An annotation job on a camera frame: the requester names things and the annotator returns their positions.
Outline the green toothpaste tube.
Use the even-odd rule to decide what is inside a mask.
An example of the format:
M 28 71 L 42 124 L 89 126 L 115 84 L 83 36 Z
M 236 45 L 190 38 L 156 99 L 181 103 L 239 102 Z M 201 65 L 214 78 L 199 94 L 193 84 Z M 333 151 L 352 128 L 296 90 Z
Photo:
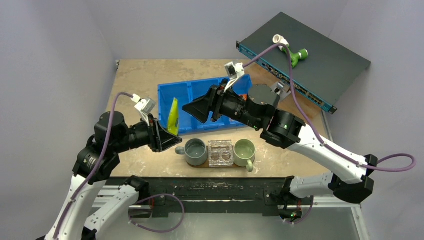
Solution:
M 167 130 L 173 135 L 179 135 L 179 102 L 173 98 L 167 120 Z

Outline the blue plastic bin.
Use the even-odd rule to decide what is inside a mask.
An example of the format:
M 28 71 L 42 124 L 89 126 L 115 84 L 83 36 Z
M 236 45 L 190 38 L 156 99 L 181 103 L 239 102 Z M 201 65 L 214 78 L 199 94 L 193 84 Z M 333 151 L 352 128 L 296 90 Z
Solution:
M 203 132 L 214 132 L 225 129 L 237 129 L 245 127 L 244 124 L 227 116 L 222 116 L 216 122 L 208 120 L 201 123 L 194 117 L 182 110 L 182 106 L 191 103 L 194 99 L 205 95 L 212 85 L 219 85 L 224 77 L 164 83 L 157 86 L 158 96 L 158 120 L 162 127 L 168 125 L 169 114 L 173 100 L 178 101 L 178 116 L 180 135 L 188 135 Z

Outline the grey ceramic mug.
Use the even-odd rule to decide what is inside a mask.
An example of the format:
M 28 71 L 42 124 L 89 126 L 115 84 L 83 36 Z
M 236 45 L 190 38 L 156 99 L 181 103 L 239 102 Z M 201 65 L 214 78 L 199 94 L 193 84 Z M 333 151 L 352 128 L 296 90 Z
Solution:
M 195 167 L 204 164 L 208 159 L 208 149 L 205 143 L 198 138 L 190 139 L 184 147 L 177 147 L 175 153 L 184 155 L 186 163 Z

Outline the clear acrylic holder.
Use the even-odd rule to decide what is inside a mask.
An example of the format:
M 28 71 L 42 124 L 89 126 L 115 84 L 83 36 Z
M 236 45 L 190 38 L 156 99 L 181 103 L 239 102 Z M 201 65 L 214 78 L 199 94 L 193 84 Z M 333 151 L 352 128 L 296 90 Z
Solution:
M 210 166 L 234 164 L 234 150 L 231 140 L 210 140 L 207 147 Z

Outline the brown oval wooden tray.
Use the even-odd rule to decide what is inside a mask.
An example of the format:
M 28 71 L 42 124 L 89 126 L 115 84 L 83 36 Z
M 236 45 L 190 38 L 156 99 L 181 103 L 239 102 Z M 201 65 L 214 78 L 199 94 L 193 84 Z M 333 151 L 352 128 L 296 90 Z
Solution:
M 201 165 L 192 165 L 189 164 L 188 165 L 192 168 L 199 168 L 199 169 L 214 169 L 214 168 L 241 168 L 241 166 L 238 166 L 236 164 L 230 164 L 230 165 L 212 165 L 210 166 L 210 162 L 207 160 L 205 161 L 203 164 Z

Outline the pale green ceramic mug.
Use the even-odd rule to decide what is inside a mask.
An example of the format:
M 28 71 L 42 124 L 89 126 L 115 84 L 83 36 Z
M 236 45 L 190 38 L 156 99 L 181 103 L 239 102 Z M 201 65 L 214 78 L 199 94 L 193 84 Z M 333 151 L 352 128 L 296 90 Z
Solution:
M 256 160 L 256 147 L 248 139 L 238 140 L 233 147 L 234 164 L 246 168 L 249 173 L 254 170 Z

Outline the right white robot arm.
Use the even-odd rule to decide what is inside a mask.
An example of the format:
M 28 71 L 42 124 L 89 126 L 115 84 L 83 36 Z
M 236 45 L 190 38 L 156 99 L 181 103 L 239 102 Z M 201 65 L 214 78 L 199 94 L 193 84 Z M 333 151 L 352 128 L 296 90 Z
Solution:
M 246 97 L 212 85 L 208 92 L 182 109 L 201 123 L 226 116 L 260 131 L 266 143 L 308 157 L 328 170 L 311 177 L 289 177 L 280 196 L 288 204 L 308 196 L 333 194 L 338 199 L 359 204 L 374 190 L 374 155 L 351 153 L 319 134 L 294 114 L 278 109 L 280 96 L 265 84 L 252 86 Z

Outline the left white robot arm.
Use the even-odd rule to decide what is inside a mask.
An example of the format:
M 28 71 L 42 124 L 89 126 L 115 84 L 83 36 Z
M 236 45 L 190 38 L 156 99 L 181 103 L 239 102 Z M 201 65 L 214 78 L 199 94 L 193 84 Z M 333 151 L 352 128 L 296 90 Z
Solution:
M 111 200 L 93 215 L 90 211 L 102 188 L 120 163 L 120 153 L 148 146 L 154 153 L 180 144 L 182 138 L 168 132 L 148 114 L 147 121 L 128 126 L 118 111 L 102 114 L 92 135 L 77 155 L 66 200 L 43 240 L 96 240 L 118 214 L 151 197 L 150 184 L 135 175 L 128 177 Z

